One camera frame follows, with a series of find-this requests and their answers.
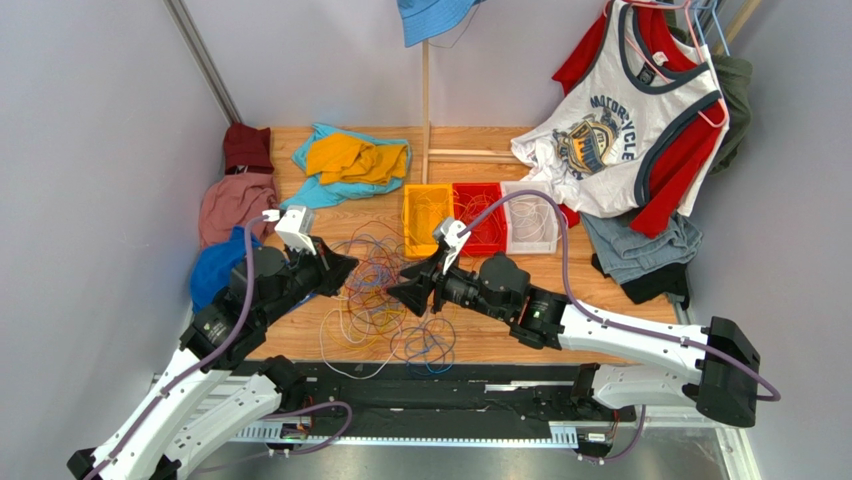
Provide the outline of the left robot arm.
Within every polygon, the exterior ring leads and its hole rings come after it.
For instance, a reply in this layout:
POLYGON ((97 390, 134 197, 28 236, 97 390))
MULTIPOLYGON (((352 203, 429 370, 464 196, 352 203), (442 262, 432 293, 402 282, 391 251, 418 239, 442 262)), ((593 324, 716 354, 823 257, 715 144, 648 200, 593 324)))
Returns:
POLYGON ((269 327, 312 296, 340 292, 358 259, 315 236, 305 249, 252 247, 228 284, 183 333, 165 372, 124 424, 97 447, 74 452, 76 479, 185 479, 236 433, 263 417, 309 417, 307 378, 270 357, 224 400, 197 412, 266 340, 269 327))

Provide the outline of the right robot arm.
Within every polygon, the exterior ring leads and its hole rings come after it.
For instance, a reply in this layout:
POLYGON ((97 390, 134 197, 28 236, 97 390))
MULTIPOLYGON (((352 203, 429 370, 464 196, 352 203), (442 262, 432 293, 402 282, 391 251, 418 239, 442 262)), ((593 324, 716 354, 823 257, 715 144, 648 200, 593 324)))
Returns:
POLYGON ((534 349, 627 360, 625 366, 582 367, 572 391, 576 397, 612 410, 692 406, 725 425, 756 423, 761 357, 732 320, 674 325, 601 310, 534 286, 529 273, 502 253, 486 259, 479 271, 430 258, 401 276, 386 291, 418 316, 451 303, 506 323, 512 337, 534 349))

